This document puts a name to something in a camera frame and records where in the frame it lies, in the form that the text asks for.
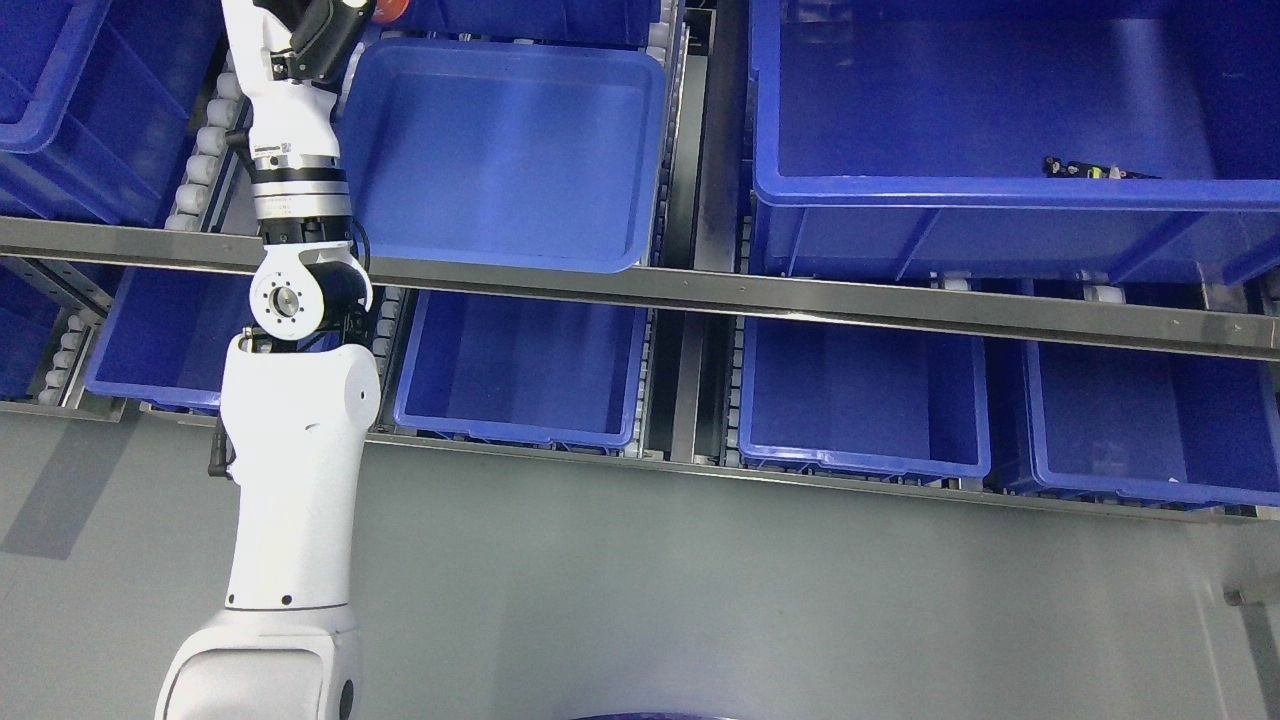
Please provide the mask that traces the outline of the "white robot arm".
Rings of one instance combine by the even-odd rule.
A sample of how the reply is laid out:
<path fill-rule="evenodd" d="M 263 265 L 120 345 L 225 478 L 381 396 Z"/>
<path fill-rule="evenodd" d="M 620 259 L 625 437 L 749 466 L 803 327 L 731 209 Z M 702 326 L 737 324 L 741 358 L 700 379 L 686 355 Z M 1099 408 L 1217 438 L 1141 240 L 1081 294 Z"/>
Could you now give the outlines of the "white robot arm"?
<path fill-rule="evenodd" d="M 332 155 L 247 152 L 265 258 L 227 348 L 209 471 L 239 489 L 225 601 L 186 639 L 157 719 L 355 719 L 355 505 L 380 407 L 369 245 Z"/>

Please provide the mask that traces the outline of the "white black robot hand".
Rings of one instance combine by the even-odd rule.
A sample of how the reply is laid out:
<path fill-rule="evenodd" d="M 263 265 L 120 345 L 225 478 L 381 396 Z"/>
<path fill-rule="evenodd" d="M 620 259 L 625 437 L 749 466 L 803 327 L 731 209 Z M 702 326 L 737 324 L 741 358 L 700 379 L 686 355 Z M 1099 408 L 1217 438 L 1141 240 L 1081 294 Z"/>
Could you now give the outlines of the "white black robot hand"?
<path fill-rule="evenodd" d="M 239 90 L 248 99 L 253 160 L 338 158 L 337 87 L 374 1 L 224 1 Z"/>

